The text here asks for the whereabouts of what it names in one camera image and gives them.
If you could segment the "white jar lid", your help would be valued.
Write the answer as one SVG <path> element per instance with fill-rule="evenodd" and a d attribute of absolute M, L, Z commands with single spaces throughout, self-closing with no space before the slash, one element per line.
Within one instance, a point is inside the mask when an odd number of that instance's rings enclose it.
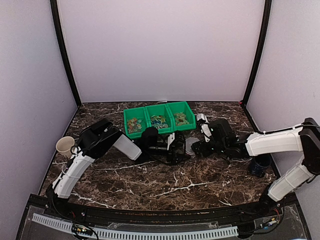
<path fill-rule="evenodd" d="M 197 137 L 189 137 L 185 140 L 185 152 L 188 155 L 194 156 L 195 152 L 192 150 L 192 145 L 198 142 L 199 139 Z"/>

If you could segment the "green three-compartment bin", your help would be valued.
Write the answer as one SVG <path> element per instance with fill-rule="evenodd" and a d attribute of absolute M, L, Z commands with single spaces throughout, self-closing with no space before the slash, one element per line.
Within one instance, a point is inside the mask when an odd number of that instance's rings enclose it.
<path fill-rule="evenodd" d="M 196 128 L 196 116 L 186 101 L 162 103 L 125 109 L 124 129 L 130 139 L 138 139 L 152 127 L 161 135 Z"/>

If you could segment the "metal scoop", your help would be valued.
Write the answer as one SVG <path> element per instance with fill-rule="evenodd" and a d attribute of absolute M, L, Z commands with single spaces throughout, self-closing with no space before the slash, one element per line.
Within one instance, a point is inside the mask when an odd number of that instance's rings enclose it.
<path fill-rule="evenodd" d="M 196 115 L 196 121 L 200 123 L 208 123 L 207 116 L 203 113 L 199 113 Z"/>

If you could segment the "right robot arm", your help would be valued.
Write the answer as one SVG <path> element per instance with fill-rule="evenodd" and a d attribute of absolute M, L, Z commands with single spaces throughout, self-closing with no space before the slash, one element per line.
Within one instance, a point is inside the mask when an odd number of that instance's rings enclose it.
<path fill-rule="evenodd" d="M 271 183 L 255 213 L 266 217 L 287 194 L 294 192 L 320 174 L 320 126 L 311 117 L 300 124 L 272 131 L 256 131 L 237 136 L 225 118 L 208 122 L 200 113 L 197 125 L 204 139 L 192 144 L 196 156 L 208 157 L 222 154 L 229 159 L 252 158 L 261 166 L 267 164 L 268 156 L 295 157 L 292 167 Z"/>

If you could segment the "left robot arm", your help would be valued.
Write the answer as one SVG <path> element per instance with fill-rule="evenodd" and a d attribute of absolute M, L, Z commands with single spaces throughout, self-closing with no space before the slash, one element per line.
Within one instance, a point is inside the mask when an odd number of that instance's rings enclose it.
<path fill-rule="evenodd" d="M 51 210 L 60 218 L 67 218 L 70 206 L 62 199 L 68 199 L 86 169 L 103 157 L 111 148 L 126 155 L 130 160 L 144 163 L 154 156 L 164 156 L 165 165 L 176 166 L 188 159 L 186 138 L 181 131 L 175 131 L 164 138 L 158 129 L 147 127 L 137 140 L 131 140 L 117 126 L 106 118 L 85 128 L 77 144 L 69 149 L 69 161 L 62 168 L 57 179 L 47 188 L 46 195 L 55 199 Z"/>

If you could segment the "green yellow gummy candies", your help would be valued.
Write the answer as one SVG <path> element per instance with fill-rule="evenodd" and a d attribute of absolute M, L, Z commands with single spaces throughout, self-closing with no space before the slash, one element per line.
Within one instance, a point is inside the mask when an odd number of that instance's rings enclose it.
<path fill-rule="evenodd" d="M 174 113 L 173 116 L 177 127 L 189 124 L 187 116 L 183 112 Z"/>

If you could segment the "wrapped colourful candies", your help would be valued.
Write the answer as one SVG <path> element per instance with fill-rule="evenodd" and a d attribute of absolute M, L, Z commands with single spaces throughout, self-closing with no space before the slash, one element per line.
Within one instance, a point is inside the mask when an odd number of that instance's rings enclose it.
<path fill-rule="evenodd" d="M 153 115 L 150 117 L 151 127 L 156 128 L 158 130 L 168 128 L 169 125 L 167 123 L 166 118 L 163 115 Z"/>

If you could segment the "star gummy candies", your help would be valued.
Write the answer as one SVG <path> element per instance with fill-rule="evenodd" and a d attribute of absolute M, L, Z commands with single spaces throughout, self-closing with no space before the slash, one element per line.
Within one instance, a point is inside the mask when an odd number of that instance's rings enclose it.
<path fill-rule="evenodd" d="M 143 127 L 143 120 L 141 118 L 132 118 L 127 121 L 127 131 L 129 134 L 140 133 Z"/>

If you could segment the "dark blue mug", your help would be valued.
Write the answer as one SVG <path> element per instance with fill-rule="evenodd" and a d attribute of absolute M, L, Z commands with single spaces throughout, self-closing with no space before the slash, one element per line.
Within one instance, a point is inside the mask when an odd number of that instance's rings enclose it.
<path fill-rule="evenodd" d="M 263 178 L 266 174 L 266 170 L 271 165 L 271 158 L 268 154 L 261 154 L 254 156 L 248 166 L 250 174 L 253 176 Z"/>

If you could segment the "beige ceramic mug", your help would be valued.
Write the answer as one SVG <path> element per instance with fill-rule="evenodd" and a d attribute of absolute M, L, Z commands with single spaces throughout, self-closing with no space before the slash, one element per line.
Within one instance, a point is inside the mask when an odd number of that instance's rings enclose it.
<path fill-rule="evenodd" d="M 72 156 L 71 147 L 74 146 L 75 140 L 71 136 L 65 136 L 59 139 L 55 145 L 56 150 L 63 157 L 70 159 Z"/>

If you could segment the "black front rail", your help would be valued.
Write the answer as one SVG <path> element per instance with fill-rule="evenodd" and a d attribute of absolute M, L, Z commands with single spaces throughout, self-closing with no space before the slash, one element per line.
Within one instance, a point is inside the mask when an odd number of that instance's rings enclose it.
<path fill-rule="evenodd" d="M 260 217 L 269 217 L 279 211 L 283 213 L 284 203 L 279 202 L 269 209 L 262 209 L 259 202 L 236 206 L 182 211 L 138 211 L 101 208 L 75 204 L 67 200 L 49 198 L 44 212 L 89 225 L 106 225 L 112 221 L 129 224 L 187 224 L 217 221 L 222 224 L 246 224 Z"/>

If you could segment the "left black frame post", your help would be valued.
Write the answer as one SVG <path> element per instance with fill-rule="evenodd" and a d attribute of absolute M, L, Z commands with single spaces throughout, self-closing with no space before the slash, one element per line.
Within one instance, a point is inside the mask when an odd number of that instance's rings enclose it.
<path fill-rule="evenodd" d="M 56 39 L 60 51 L 60 56 L 62 59 L 62 63 L 64 66 L 64 70 L 67 76 L 67 80 L 73 95 L 73 99 L 75 101 L 76 106 L 79 108 L 82 105 L 82 101 L 76 86 L 76 82 L 74 79 L 74 75 L 72 73 L 71 64 L 69 61 L 69 56 L 67 53 L 67 48 L 65 44 L 65 39 L 63 35 L 63 28 L 61 24 L 59 9 L 58 9 L 58 1 L 57 0 L 50 0 L 50 8 L 51 8 L 51 15 L 53 19 Z"/>

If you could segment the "black frame post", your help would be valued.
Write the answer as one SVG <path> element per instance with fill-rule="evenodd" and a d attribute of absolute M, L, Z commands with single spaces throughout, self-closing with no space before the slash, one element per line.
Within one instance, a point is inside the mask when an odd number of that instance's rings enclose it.
<path fill-rule="evenodd" d="M 272 8 L 272 0 L 265 0 L 264 1 L 264 8 L 263 8 L 263 15 L 262 15 L 262 20 L 261 20 L 261 26 L 260 26 L 260 31 L 259 31 L 259 37 L 257 41 L 257 46 L 256 46 L 256 51 L 252 63 L 252 68 L 250 71 L 250 75 L 248 78 L 247 86 L 243 95 L 243 99 L 241 100 L 241 106 L 243 108 L 247 107 L 247 104 L 249 102 L 254 83 L 257 77 L 259 65 L 261 62 L 263 50 L 264 50 L 264 45 L 265 45 L 265 40 L 267 36 L 267 31 L 268 31 L 268 25 L 269 25 L 269 20 L 270 20 L 270 15 L 271 15 L 271 8 Z"/>
<path fill-rule="evenodd" d="M 69 61 L 69 56 L 67 53 L 67 48 L 65 44 L 65 39 L 63 35 L 63 28 L 61 24 L 59 9 L 58 9 L 58 1 L 57 0 L 50 0 L 50 8 L 51 8 L 51 15 L 53 19 L 56 39 L 60 51 L 60 56 L 62 59 L 62 63 L 64 66 L 64 70 L 67 76 L 67 80 L 73 95 L 73 99 L 75 101 L 76 106 L 79 108 L 82 105 L 82 101 L 76 86 L 76 82 L 74 79 L 74 75 L 72 73 L 71 64 Z"/>

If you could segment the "right black frame post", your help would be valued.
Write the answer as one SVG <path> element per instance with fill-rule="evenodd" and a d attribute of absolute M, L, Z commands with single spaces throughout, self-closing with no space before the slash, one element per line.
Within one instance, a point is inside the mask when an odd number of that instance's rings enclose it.
<path fill-rule="evenodd" d="M 260 26 L 260 31 L 259 31 L 259 37 L 257 41 L 257 46 L 256 46 L 256 51 L 252 63 L 252 68 L 250 71 L 250 75 L 248 78 L 247 86 L 243 95 L 243 99 L 241 100 L 241 106 L 243 108 L 247 107 L 247 104 L 249 102 L 254 83 L 257 77 L 259 65 L 261 62 L 263 50 L 264 50 L 264 45 L 265 45 L 265 40 L 267 36 L 267 31 L 268 31 L 268 25 L 269 25 L 269 20 L 270 20 L 270 15 L 271 15 L 271 8 L 272 8 L 272 0 L 265 0 L 264 1 L 264 8 L 263 8 L 263 15 L 262 15 L 262 20 L 261 20 L 261 26 Z"/>

